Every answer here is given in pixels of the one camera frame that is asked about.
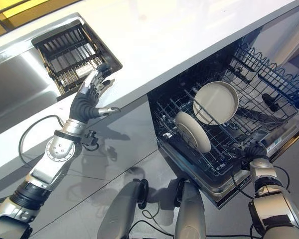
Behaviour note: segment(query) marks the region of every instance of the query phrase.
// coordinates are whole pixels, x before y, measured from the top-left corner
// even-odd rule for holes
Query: robotic arm
[[[264,239],[299,239],[299,210],[277,177],[265,147],[247,148],[246,156],[256,191],[248,205],[256,231]]]
[[[0,239],[29,238],[32,222],[51,192],[67,174],[73,160],[82,151],[82,135],[89,119],[119,112],[119,108],[96,108],[100,95],[111,86],[103,81],[106,65],[92,71],[82,83],[62,130],[56,130],[47,143],[45,154],[15,190],[0,205]]]

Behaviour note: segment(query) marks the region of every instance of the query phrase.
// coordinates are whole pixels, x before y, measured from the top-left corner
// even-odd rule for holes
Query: beige plate
[[[196,94],[195,100],[204,107],[219,123],[231,119],[238,108],[238,95],[234,87],[222,81],[214,81],[203,86]],[[216,125],[199,104],[194,101],[193,110],[196,117],[205,124]]]
[[[189,146],[201,153],[210,151],[211,146],[207,134],[192,116],[185,112],[178,112],[175,121],[178,131]]]

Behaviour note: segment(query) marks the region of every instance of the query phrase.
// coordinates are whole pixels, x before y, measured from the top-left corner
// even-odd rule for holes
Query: window
[[[0,0],[0,35],[79,0]]]

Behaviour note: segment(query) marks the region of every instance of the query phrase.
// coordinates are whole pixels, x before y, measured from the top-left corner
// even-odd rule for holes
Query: dishwasher
[[[194,97],[204,85],[214,81],[235,88],[239,105],[235,115],[219,124]],[[299,138],[299,81],[254,48],[237,40],[198,62],[148,93],[159,147],[175,165],[217,207],[223,207],[244,188],[249,171],[242,170],[241,148],[261,142],[270,160],[275,161]],[[197,119],[193,103],[205,111],[213,124]],[[200,153],[184,140],[175,123],[178,112],[192,116],[206,132],[211,150]]]

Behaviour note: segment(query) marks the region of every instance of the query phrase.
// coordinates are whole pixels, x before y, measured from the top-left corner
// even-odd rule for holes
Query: dishwasher rack
[[[122,67],[100,38],[79,20],[33,39],[32,44],[61,93],[58,100],[76,92],[98,66],[109,66],[105,77]]]
[[[288,74],[284,68],[279,68],[276,63],[271,63],[255,48],[248,49],[246,44],[237,48],[233,59],[248,68],[248,71],[256,72],[262,81],[299,109],[299,78],[297,76]]]
[[[294,102],[284,94],[282,87],[289,84],[289,79],[280,76],[274,79],[259,76],[265,70],[265,65],[250,60],[252,50],[243,50],[242,47],[231,56],[231,61],[224,61],[224,71],[213,72],[212,68],[194,66],[198,79],[192,79],[192,71],[179,75],[183,80],[191,82],[190,87],[178,87],[169,99],[156,102],[153,112],[155,127],[158,134],[165,138],[174,148],[186,154],[192,164],[198,166],[205,173],[213,176],[228,174],[234,164],[240,163],[242,157],[239,145],[248,146],[251,142],[260,141],[268,132],[281,126],[298,111]],[[239,107],[236,114],[226,123],[219,124],[217,120],[194,97],[197,91],[205,84],[213,81],[223,81],[232,85],[239,96]],[[193,111],[193,102],[200,106],[200,111],[205,111],[216,125],[200,122]],[[191,115],[204,129],[211,143],[208,153],[200,153],[189,145],[189,139],[184,140],[175,124],[176,114],[180,111]]]

